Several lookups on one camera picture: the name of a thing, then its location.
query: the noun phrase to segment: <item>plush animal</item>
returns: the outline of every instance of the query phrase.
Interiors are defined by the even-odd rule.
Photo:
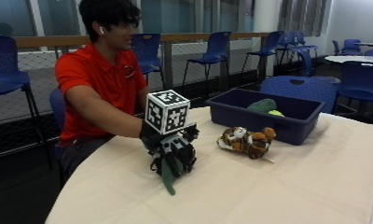
[[[270,151],[275,137],[276,132],[272,128],[266,128],[262,133],[252,133],[243,127],[234,127],[224,131],[216,142],[222,148],[244,152],[255,160]]]

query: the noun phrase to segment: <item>green object in bin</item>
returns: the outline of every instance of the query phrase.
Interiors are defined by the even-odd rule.
[[[248,106],[251,112],[268,114],[272,110],[278,109],[276,102],[272,99],[264,99]]]

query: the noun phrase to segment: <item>blue storage tray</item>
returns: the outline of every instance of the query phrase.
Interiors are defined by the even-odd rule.
[[[284,117],[248,110],[248,106],[272,99]],[[308,138],[320,117],[325,102],[271,95],[258,91],[231,90],[207,101],[214,123],[228,127],[244,127],[262,132],[266,127],[276,131],[276,140],[300,146]]]

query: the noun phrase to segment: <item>stuffed toy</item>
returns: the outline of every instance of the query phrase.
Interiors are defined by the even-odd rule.
[[[262,133],[254,133],[243,127],[234,127],[224,131],[216,142],[223,149],[244,152],[255,160],[270,151],[275,137],[276,132],[272,128],[264,128]]]
[[[278,111],[276,102],[272,99],[264,99],[248,106],[248,110],[256,113],[272,114],[284,117],[284,114]]]

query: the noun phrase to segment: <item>yellow ball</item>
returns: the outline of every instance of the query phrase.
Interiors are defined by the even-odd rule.
[[[276,116],[282,116],[282,117],[286,116],[286,115],[284,115],[280,111],[278,111],[278,110],[272,110],[272,111],[270,112],[270,114],[276,115]]]

